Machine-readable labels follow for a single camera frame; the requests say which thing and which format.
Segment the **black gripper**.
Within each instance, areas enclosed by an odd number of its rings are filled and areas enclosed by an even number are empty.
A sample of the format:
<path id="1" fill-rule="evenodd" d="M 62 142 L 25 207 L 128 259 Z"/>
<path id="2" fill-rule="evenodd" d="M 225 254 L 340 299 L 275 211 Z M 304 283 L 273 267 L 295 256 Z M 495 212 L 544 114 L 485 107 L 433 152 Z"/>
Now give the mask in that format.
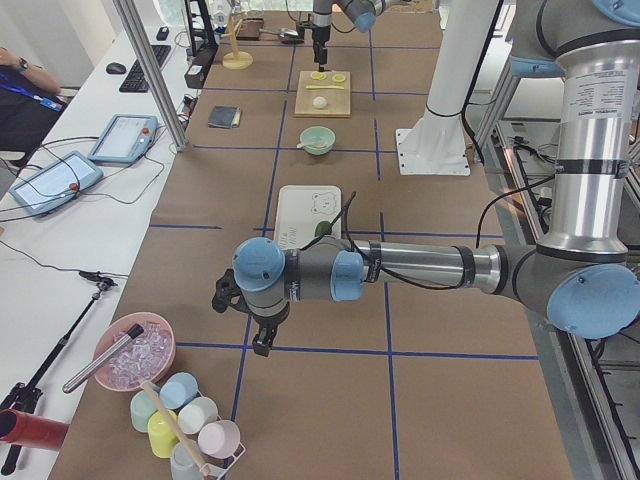
<path id="1" fill-rule="evenodd" d="M 322 70 L 326 70 L 327 68 L 328 51 L 326 43 L 330 40 L 331 23 L 332 17 L 330 13 L 308 14 L 305 18 L 300 17 L 296 20 L 296 30 L 302 40 L 305 39 L 307 30 L 312 34 L 314 62 L 317 63 L 317 69 L 322 67 Z"/>
<path id="2" fill-rule="evenodd" d="M 228 268 L 216 281 L 211 305 L 213 310 L 220 314 L 228 308 L 248 314 L 258 324 L 258 331 L 252 340 L 253 351 L 260 356 L 269 355 L 280 324 L 280 313 L 273 315 L 256 313 L 236 284 L 234 271 L 231 268 Z"/>

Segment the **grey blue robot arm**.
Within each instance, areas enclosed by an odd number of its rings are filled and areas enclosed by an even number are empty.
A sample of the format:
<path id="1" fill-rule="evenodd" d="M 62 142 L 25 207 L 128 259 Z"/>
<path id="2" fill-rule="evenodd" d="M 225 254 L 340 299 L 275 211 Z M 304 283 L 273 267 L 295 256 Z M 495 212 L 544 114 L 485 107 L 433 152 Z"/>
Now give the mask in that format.
<path id="1" fill-rule="evenodd" d="M 284 250 L 249 239 L 217 281 L 212 306 L 256 321 L 257 354 L 270 352 L 292 302 L 356 300 L 377 280 L 432 291 L 477 288 L 589 340 L 636 319 L 639 282 L 617 229 L 639 80 L 639 5 L 527 1 L 516 10 L 513 33 L 514 57 L 551 61 L 565 77 L 548 231 L 532 246 L 476 249 L 321 236 Z"/>
<path id="2" fill-rule="evenodd" d="M 400 0 L 315 0 L 312 12 L 305 18 L 295 21 L 296 28 L 304 36 L 306 30 L 312 32 L 312 47 L 314 62 L 319 72 L 324 72 L 327 64 L 328 51 L 326 43 L 330 40 L 332 28 L 333 6 L 347 16 L 353 26 L 360 32 L 369 31 L 378 16 L 391 6 L 405 4 Z"/>

